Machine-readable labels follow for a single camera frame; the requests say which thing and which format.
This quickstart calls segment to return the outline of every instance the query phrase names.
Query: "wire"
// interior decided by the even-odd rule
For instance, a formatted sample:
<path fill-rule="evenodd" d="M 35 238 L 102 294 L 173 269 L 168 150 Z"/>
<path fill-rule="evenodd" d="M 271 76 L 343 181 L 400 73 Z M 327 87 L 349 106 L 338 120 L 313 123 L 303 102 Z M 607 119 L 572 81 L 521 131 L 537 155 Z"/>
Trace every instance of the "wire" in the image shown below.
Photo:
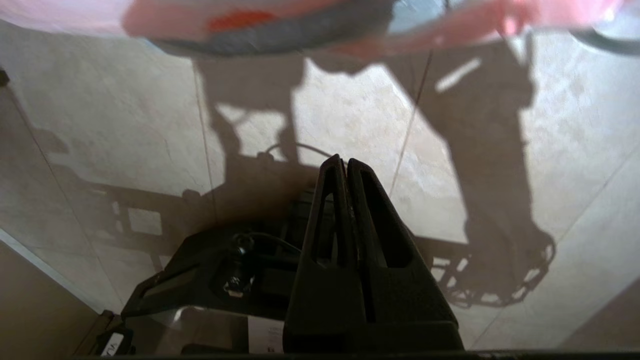
<path fill-rule="evenodd" d="M 254 236 L 260 236 L 264 239 L 269 239 L 271 241 L 277 242 L 278 244 L 282 245 L 282 247 L 284 247 L 285 249 L 289 249 L 291 251 L 297 252 L 298 254 L 302 253 L 302 250 L 298 249 L 297 247 L 291 245 L 290 243 L 284 241 L 283 239 L 277 237 L 277 236 L 273 236 L 271 234 L 267 234 L 267 233 L 248 233 L 248 236 L 254 237 Z"/>

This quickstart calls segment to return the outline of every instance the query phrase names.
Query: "white label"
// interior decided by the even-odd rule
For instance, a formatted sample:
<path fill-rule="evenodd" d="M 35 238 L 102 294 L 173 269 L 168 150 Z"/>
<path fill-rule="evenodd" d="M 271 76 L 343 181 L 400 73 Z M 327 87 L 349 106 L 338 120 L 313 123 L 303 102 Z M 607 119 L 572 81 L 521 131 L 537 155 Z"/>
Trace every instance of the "white label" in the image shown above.
<path fill-rule="evenodd" d="M 123 334 L 120 334 L 118 332 L 114 332 L 113 334 L 111 334 L 109 341 L 107 341 L 107 346 L 104 347 L 104 350 L 102 351 L 102 354 L 100 354 L 100 356 L 115 356 L 123 339 Z"/>
<path fill-rule="evenodd" d="M 282 353 L 282 329 L 284 322 L 267 318 L 249 316 L 249 353 Z"/>

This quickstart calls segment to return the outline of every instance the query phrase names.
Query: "tile floor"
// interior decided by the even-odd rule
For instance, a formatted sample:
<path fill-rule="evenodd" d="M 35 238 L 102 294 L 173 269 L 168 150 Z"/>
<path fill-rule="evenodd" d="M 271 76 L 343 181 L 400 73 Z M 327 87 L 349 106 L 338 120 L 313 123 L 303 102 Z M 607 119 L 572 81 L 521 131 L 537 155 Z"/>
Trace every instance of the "tile floor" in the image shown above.
<path fill-rule="evenodd" d="M 339 153 L 378 173 L 468 348 L 640 345 L 640 59 L 548 33 L 191 61 L 1 23 L 0 63 L 0 228 L 103 307 Z"/>

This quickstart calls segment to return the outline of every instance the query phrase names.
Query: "red patch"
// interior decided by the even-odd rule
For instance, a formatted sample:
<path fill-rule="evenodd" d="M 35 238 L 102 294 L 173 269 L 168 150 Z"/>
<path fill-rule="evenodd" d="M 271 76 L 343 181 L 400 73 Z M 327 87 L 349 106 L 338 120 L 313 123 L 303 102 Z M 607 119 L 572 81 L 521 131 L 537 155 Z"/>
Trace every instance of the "red patch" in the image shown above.
<path fill-rule="evenodd" d="M 239 11 L 217 17 L 209 21 L 207 29 L 213 33 L 218 31 L 249 28 L 275 20 L 272 13 L 260 11 Z"/>

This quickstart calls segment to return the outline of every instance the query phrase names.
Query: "black cable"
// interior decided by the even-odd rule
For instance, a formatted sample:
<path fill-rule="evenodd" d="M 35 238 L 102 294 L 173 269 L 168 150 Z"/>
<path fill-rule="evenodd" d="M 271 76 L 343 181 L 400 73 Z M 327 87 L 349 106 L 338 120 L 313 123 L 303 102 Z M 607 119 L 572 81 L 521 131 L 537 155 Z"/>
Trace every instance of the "black cable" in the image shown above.
<path fill-rule="evenodd" d="M 263 237 L 265 239 L 269 239 L 271 241 L 277 242 L 278 244 L 282 245 L 282 247 L 284 247 L 285 249 L 289 249 L 291 251 L 297 252 L 298 254 L 302 253 L 302 250 L 300 250 L 297 247 L 291 245 L 290 243 L 286 242 L 285 240 L 283 240 L 283 239 L 281 239 L 281 238 L 279 238 L 277 236 L 271 235 L 271 234 L 267 234 L 267 233 L 248 233 L 246 235 L 247 236 L 251 236 L 251 237 L 261 236 L 261 237 Z"/>

